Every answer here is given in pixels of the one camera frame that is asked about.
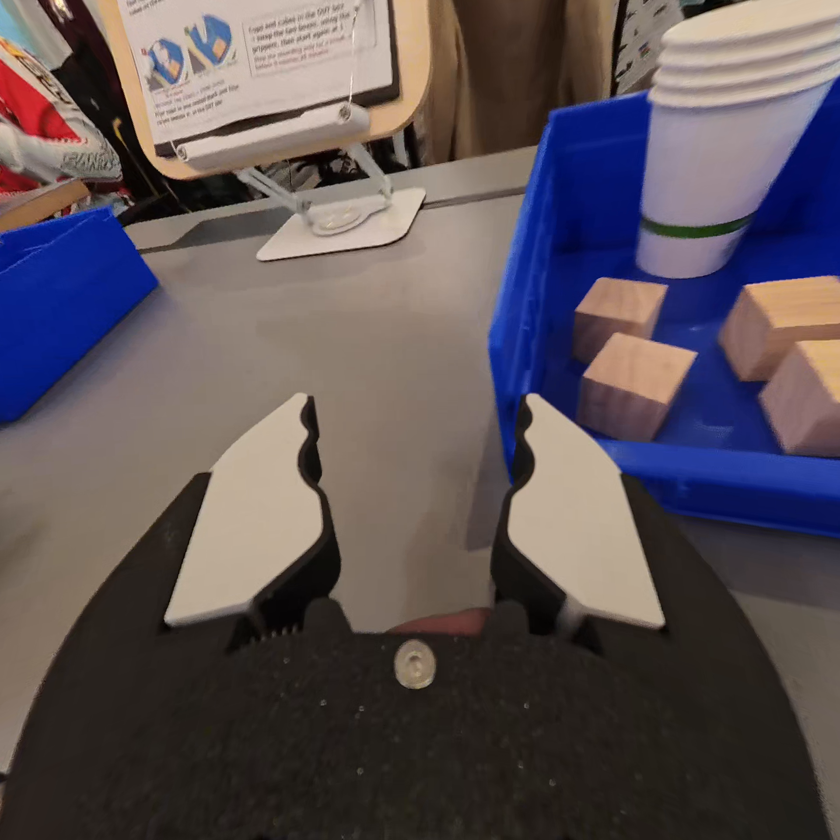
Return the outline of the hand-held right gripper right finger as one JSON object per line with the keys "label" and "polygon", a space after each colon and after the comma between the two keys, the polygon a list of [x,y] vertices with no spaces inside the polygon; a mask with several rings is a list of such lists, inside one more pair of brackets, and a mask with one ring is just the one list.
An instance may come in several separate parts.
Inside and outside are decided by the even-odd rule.
{"label": "hand-held right gripper right finger", "polygon": [[572,641],[611,629],[666,629],[623,473],[542,396],[520,401],[511,487],[490,555],[497,599],[519,606],[536,637]]}

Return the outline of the stack of white paper cups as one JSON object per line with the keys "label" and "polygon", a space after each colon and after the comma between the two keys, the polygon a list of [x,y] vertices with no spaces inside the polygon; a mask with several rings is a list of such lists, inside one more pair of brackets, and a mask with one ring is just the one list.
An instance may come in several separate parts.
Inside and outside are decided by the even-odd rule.
{"label": "stack of white paper cups", "polygon": [[742,2],[661,40],[637,267],[722,268],[838,78],[838,1]]}

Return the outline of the white patterned garment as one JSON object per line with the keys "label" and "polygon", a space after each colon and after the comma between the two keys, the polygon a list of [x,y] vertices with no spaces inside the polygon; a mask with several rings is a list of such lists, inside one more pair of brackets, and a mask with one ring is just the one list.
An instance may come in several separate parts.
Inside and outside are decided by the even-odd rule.
{"label": "white patterned garment", "polygon": [[650,87],[661,39],[685,16],[680,1],[616,1],[613,12],[614,98]]}

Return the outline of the blue plastic bin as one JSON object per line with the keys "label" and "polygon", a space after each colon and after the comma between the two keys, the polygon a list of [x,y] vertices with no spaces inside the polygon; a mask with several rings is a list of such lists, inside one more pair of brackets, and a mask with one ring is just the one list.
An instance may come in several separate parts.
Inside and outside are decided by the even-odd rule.
{"label": "blue plastic bin", "polygon": [[[509,475],[523,394],[570,418],[585,366],[574,310],[599,277],[654,281],[635,265],[650,107],[645,94],[550,114],[511,241],[488,351]],[[650,444],[596,440],[667,511],[839,533],[837,459],[784,455],[718,334],[744,285],[839,268],[839,94],[828,93],[728,264],[668,283],[654,340],[698,353]]]}
{"label": "blue plastic bin", "polygon": [[25,415],[158,286],[109,207],[2,234],[2,423]]}

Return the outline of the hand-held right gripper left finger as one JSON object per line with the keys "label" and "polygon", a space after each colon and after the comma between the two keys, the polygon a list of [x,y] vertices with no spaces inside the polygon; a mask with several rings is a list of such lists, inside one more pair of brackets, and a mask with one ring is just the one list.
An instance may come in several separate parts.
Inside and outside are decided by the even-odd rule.
{"label": "hand-held right gripper left finger", "polygon": [[331,594],[341,558],[318,442],[314,398],[297,393],[222,454],[164,613],[169,628],[233,617],[279,632]]}

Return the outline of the wooden cube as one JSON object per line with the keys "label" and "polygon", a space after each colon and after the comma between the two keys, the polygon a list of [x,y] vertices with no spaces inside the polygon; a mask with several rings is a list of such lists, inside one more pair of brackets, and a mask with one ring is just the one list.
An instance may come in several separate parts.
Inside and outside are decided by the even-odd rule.
{"label": "wooden cube", "polygon": [[797,342],[837,340],[836,276],[744,286],[718,334],[718,344],[741,382],[766,382]]}
{"label": "wooden cube", "polygon": [[575,421],[632,443],[654,441],[698,352],[615,333],[581,378]]}
{"label": "wooden cube", "polygon": [[650,339],[667,292],[655,282],[598,278],[574,310],[573,358],[591,363],[615,333]]}
{"label": "wooden cube", "polygon": [[787,455],[839,457],[839,340],[795,343],[759,394]]}

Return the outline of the beige coat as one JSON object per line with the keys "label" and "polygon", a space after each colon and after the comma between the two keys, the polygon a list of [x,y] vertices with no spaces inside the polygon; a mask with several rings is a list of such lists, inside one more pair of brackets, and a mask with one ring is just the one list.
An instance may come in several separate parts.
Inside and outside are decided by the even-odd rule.
{"label": "beige coat", "polygon": [[425,165],[536,144],[552,110],[611,94],[618,2],[431,1],[415,117]]}

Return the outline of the brown cardboard panel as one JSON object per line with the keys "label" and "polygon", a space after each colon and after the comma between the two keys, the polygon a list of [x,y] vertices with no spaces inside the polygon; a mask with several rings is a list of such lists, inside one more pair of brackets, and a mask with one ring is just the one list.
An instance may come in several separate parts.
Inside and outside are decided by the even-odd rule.
{"label": "brown cardboard panel", "polygon": [[1,232],[6,233],[41,223],[89,196],[87,185],[77,180],[58,182],[36,190],[2,196]]}

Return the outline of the red and white jacket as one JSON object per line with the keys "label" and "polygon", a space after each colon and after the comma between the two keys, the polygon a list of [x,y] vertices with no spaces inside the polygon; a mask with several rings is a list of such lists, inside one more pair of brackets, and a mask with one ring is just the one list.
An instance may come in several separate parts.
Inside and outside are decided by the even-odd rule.
{"label": "red and white jacket", "polygon": [[80,180],[91,193],[125,192],[116,150],[34,55],[1,38],[1,194]]}

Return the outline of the instruction sheet on wooden stand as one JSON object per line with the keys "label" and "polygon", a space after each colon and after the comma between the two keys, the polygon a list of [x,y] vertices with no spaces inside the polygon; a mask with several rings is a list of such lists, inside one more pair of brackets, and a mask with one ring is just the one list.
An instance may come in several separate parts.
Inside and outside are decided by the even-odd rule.
{"label": "instruction sheet on wooden stand", "polygon": [[353,104],[349,106],[353,117],[340,126],[331,125],[306,135],[289,134],[288,122],[284,121],[280,126],[281,136],[271,146],[266,141],[246,144],[239,136],[233,136],[232,141],[236,141],[237,145],[229,152],[212,155],[209,162],[194,157],[186,161],[177,155],[165,157],[155,151],[144,86],[123,26],[119,4],[116,1],[99,1],[98,9],[144,156],[159,173],[179,181],[192,181],[323,151],[349,150],[355,144],[383,139],[407,126],[427,95],[432,69],[431,26],[428,2],[396,1],[392,5],[393,44],[400,81],[400,91],[395,100],[369,108]]}

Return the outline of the black garment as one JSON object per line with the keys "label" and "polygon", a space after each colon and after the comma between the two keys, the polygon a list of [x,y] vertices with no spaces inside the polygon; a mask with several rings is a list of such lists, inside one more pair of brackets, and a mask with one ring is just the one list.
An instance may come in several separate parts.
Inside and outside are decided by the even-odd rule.
{"label": "black garment", "polygon": [[39,1],[38,5],[70,48],[70,56],[55,71],[58,81],[121,161],[123,182],[137,207],[129,211],[129,219],[152,218],[153,212],[167,208],[171,196],[145,160],[116,66],[97,22],[81,1]]}

